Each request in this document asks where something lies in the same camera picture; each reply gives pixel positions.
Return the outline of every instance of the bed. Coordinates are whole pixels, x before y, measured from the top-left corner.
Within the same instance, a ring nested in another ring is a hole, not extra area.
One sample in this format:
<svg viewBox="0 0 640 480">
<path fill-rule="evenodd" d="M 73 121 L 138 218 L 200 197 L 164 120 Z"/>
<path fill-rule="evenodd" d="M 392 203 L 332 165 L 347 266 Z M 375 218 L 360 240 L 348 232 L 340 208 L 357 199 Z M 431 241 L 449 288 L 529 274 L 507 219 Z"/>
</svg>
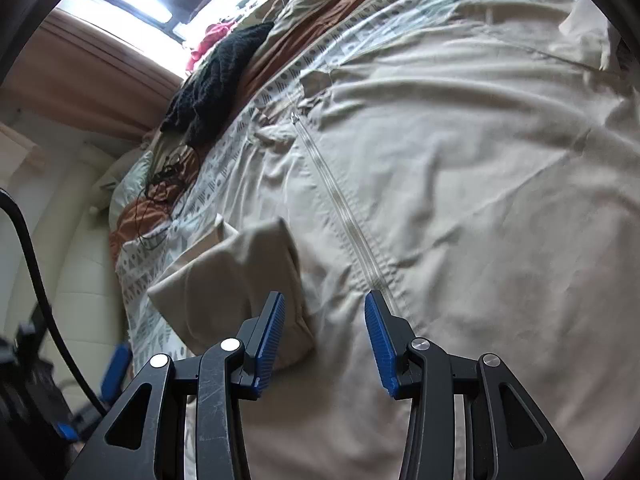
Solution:
<svg viewBox="0 0 640 480">
<path fill-rule="evenodd" d="M 146 292 L 203 226 L 280 217 L 315 349 L 241 406 L 255 479 L 398 476 L 410 405 L 380 386 L 372 288 L 450 354 L 503 356 L 603 479 L 640 426 L 640 118 L 615 31 L 588 0 L 336 0 L 313 33 L 326 0 L 269 1 L 180 214 L 120 248 L 135 369 L 190 355 Z"/>
</svg>

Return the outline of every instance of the wall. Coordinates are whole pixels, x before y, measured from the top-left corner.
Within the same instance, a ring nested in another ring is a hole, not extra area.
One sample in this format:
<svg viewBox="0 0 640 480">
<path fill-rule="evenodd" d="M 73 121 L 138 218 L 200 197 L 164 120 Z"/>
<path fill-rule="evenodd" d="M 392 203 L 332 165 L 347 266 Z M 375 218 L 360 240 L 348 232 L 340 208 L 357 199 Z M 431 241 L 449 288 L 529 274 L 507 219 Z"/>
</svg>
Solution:
<svg viewBox="0 0 640 480">
<path fill-rule="evenodd" d="M 16 201 L 32 232 L 56 190 L 66 168 L 75 160 L 82 144 L 90 142 L 114 157 L 132 146 L 112 137 L 71 128 L 49 121 L 26 110 L 0 102 L 0 121 L 40 145 L 46 155 L 46 166 L 39 171 L 21 165 L 12 176 L 7 191 Z M 6 310 L 18 265 L 22 258 L 14 228 L 0 212 L 0 333 L 4 329 Z"/>
</svg>

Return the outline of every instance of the brown blanket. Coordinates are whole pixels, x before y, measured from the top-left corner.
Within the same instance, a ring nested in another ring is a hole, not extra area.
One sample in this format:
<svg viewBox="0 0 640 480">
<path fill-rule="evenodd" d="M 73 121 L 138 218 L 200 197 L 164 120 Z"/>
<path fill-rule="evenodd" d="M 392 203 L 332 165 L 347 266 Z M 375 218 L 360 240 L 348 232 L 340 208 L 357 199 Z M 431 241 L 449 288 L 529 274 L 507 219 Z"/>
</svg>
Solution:
<svg viewBox="0 0 640 480">
<path fill-rule="evenodd" d="M 175 202 L 198 177 L 200 161 L 209 149 L 210 146 L 204 146 L 197 152 L 189 150 L 175 166 L 175 175 L 162 180 L 156 178 L 157 183 L 148 184 L 138 198 L 124 208 L 115 231 L 109 234 L 109 247 L 114 263 L 125 242 L 143 237 L 171 217 Z M 156 175 L 157 173 L 151 177 L 151 182 L 154 182 Z M 149 240 L 149 245 L 152 247 L 158 241 Z"/>
<path fill-rule="evenodd" d="M 328 0 L 322 7 L 309 13 L 297 27 L 293 27 L 268 52 L 252 59 L 242 73 L 236 91 L 235 117 L 251 97 L 294 56 L 317 40 L 330 28 L 348 17 L 365 0 Z"/>
</svg>

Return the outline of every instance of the blue gripper pad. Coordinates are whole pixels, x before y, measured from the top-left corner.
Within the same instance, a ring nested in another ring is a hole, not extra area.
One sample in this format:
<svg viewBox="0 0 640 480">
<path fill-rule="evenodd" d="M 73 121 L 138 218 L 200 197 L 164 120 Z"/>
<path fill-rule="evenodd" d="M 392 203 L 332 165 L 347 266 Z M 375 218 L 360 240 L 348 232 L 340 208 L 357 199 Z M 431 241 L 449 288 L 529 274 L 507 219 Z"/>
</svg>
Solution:
<svg viewBox="0 0 640 480">
<path fill-rule="evenodd" d="M 391 345 L 391 339 L 382 321 L 382 316 L 380 316 L 376 300 L 371 293 L 367 294 L 364 301 L 364 321 L 369 332 L 382 385 L 390 396 L 395 397 L 399 388 L 396 377 L 396 353 Z"/>
<path fill-rule="evenodd" d="M 269 386 L 273 362 L 276 360 L 276 353 L 282 336 L 285 318 L 284 296 L 278 294 L 276 305 L 271 313 L 267 328 L 264 330 L 264 337 L 260 343 L 260 348 L 255 357 L 255 380 L 254 391 L 259 397 L 262 391 Z"/>
<path fill-rule="evenodd" d="M 122 381 L 127 374 L 127 369 L 131 362 L 131 347 L 127 343 L 121 343 L 111 356 L 109 367 L 104 373 L 100 386 L 100 397 L 102 402 L 112 405 L 120 396 Z"/>
</svg>

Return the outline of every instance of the electrical cord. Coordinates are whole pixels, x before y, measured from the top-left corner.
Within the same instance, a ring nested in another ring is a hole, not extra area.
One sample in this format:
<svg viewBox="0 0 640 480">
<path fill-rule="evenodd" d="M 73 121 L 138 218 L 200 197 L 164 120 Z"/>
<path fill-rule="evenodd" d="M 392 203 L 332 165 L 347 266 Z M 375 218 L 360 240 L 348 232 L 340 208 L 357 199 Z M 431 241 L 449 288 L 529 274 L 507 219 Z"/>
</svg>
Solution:
<svg viewBox="0 0 640 480">
<path fill-rule="evenodd" d="M 171 154 L 167 155 L 162 168 L 146 180 L 145 186 L 136 197 L 133 221 L 136 228 L 137 239 L 142 248 L 147 251 L 153 251 L 164 243 L 168 231 L 172 226 L 172 222 L 182 215 L 185 201 L 182 200 L 182 206 L 178 211 L 174 211 L 174 206 L 195 184 L 195 178 L 187 176 L 191 161 L 188 159 L 188 155 L 184 156 L 185 153 L 182 152 L 184 148 L 185 146 L 181 144 L 177 146 Z M 195 148 L 190 147 L 190 150 L 193 152 L 195 158 L 195 176 L 197 176 L 202 167 L 200 155 Z M 159 230 L 153 228 L 150 233 L 143 233 L 143 221 L 151 206 L 153 206 L 152 211 L 154 213 L 162 212 L 164 214 L 164 222 L 166 225 Z M 139 207 L 143 208 L 140 218 L 138 218 Z"/>
<path fill-rule="evenodd" d="M 33 290 L 36 293 L 38 305 L 40 306 L 42 316 L 44 317 L 45 323 L 47 324 L 47 328 L 49 329 L 49 333 L 51 334 L 53 342 L 58 348 L 62 359 L 71 371 L 74 379 L 78 382 L 78 386 L 82 388 L 82 391 L 89 399 L 89 402 L 92 403 L 92 405 L 95 407 L 98 413 L 100 413 L 101 416 L 105 416 L 107 414 L 107 409 L 102 405 L 100 399 L 98 399 L 94 391 L 82 376 L 82 373 L 76 365 L 76 362 L 74 361 L 73 357 L 71 357 L 69 350 L 66 348 L 65 342 L 60 335 L 60 330 L 58 330 L 58 326 L 56 325 L 56 321 L 53 319 L 51 305 L 49 303 L 49 300 L 47 299 L 47 293 L 44 290 L 44 284 L 42 283 L 40 269 L 38 268 L 38 261 L 33 250 L 31 237 L 29 235 L 29 229 L 26 222 L 24 221 L 22 212 L 20 211 L 20 208 L 14 202 L 14 200 L 9 196 L 9 194 L 1 187 L 0 208 L 7 214 L 7 216 L 11 220 L 12 224 L 14 225 L 15 232 L 18 235 L 18 239 L 20 240 L 22 253 L 24 254 L 24 259 L 27 263 L 27 269 L 29 270 L 31 283 L 33 284 Z"/>
</svg>

